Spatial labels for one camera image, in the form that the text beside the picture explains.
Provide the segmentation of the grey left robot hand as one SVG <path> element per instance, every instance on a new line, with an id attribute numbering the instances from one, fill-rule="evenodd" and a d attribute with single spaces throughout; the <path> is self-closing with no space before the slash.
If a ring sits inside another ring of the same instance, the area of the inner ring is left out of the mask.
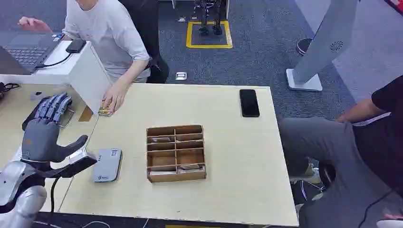
<path id="1" fill-rule="evenodd" d="M 87 135 L 80 136 L 66 146 L 58 145 L 60 121 L 72 96 L 66 92 L 44 97 L 22 124 L 24 131 L 21 143 L 21 158 L 32 162 L 62 162 L 88 140 Z"/>

